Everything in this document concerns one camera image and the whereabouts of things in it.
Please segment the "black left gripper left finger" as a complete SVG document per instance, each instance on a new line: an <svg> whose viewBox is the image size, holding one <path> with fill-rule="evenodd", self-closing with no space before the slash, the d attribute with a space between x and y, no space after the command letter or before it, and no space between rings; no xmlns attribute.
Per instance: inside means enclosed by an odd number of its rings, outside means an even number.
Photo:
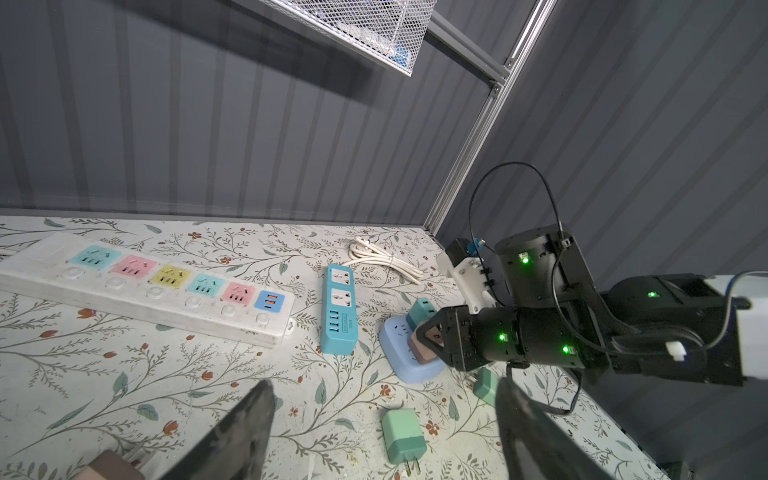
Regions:
<svg viewBox="0 0 768 480"><path fill-rule="evenodd" d="M275 411L273 385L262 380L163 477L260 479Z"/></svg>

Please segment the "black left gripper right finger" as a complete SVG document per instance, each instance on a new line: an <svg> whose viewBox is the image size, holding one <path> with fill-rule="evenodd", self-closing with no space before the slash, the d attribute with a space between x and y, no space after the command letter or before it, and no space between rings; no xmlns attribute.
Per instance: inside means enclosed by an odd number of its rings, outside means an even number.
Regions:
<svg viewBox="0 0 768 480"><path fill-rule="evenodd" d="M495 409L510 479L610 477L512 379L499 381Z"/></svg>

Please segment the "teal power strip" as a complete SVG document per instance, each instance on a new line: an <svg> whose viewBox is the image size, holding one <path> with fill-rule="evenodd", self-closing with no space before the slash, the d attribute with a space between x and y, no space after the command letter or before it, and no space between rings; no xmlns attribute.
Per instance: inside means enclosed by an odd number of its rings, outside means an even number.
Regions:
<svg viewBox="0 0 768 480"><path fill-rule="evenodd" d="M330 263L324 278L320 330L323 353L351 356L358 342L358 319L351 268Z"/></svg>

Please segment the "teal charger plug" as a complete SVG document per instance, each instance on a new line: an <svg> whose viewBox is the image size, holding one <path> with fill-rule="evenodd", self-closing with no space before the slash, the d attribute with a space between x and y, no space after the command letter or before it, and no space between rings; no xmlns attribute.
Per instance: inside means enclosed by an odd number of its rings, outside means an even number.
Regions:
<svg viewBox="0 0 768 480"><path fill-rule="evenodd" d="M427 298L417 298L406 314L409 327L415 331L419 325L437 313L437 308Z"/></svg>

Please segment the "pink charger plug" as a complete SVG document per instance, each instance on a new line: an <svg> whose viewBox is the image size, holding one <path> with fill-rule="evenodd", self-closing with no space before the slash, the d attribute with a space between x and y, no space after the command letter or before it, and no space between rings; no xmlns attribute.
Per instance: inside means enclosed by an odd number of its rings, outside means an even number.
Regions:
<svg viewBox="0 0 768 480"><path fill-rule="evenodd" d="M73 480L144 480L136 465L112 450L100 453Z"/></svg>
<svg viewBox="0 0 768 480"><path fill-rule="evenodd" d="M440 346L443 345L441 334L437 327L428 330L426 332L426 338ZM408 345L413 356L420 365L426 365L437 358L437 355L432 350L418 340L416 331L411 334L411 337L408 340Z"/></svg>

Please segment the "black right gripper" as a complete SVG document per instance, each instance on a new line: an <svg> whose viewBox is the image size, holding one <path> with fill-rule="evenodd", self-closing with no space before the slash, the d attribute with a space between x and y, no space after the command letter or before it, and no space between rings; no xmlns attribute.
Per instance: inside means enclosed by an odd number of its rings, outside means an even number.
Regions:
<svg viewBox="0 0 768 480"><path fill-rule="evenodd" d="M574 237L550 225L495 250L510 305L445 307L417 328L417 341L458 371L492 362L603 371L597 322L605 304Z"/></svg>

